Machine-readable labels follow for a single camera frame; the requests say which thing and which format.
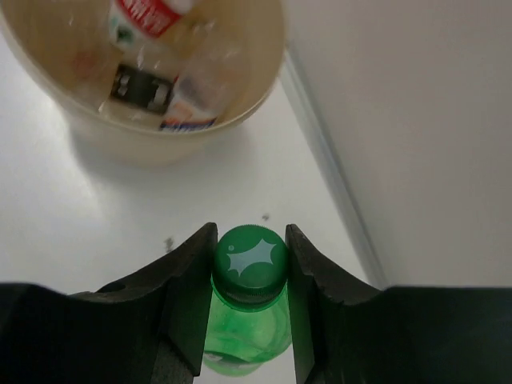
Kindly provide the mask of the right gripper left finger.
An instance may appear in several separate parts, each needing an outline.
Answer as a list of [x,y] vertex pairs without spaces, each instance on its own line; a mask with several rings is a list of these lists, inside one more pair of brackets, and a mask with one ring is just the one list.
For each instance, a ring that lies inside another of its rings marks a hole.
[[218,228],[95,292],[1,286],[4,383],[191,383],[200,375]]

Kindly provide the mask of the small bottle black label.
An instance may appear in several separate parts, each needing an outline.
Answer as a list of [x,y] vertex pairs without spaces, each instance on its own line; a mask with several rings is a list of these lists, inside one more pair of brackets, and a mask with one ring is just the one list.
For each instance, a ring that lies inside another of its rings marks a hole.
[[119,64],[110,98],[139,110],[164,115],[173,96],[174,82],[127,64]]

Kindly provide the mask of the large red label bottle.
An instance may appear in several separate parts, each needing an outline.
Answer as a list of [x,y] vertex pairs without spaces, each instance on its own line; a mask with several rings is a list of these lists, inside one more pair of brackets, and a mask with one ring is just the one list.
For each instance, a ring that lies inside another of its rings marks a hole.
[[195,1],[115,0],[110,3],[108,27],[115,44],[137,38],[159,38],[193,7]]

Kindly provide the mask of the green plastic bottle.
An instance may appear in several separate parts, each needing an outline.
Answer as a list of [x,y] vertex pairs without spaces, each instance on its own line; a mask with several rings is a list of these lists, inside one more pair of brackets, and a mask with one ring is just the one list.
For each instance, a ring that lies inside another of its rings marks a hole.
[[222,236],[210,280],[206,366],[243,377],[290,347],[288,266],[286,244],[264,226],[237,226]]

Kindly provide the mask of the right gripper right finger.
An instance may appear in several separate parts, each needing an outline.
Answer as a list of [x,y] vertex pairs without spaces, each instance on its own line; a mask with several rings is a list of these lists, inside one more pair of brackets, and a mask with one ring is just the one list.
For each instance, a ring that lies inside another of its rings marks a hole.
[[299,383],[508,383],[511,291],[379,290],[322,254],[295,225],[288,298]]

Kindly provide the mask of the clear bottle white blue label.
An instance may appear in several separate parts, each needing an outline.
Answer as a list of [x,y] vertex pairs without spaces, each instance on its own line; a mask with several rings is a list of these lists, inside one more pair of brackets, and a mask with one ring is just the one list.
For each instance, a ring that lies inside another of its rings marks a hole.
[[228,88],[211,66],[189,62],[175,79],[159,129],[182,133],[212,127],[225,108]]

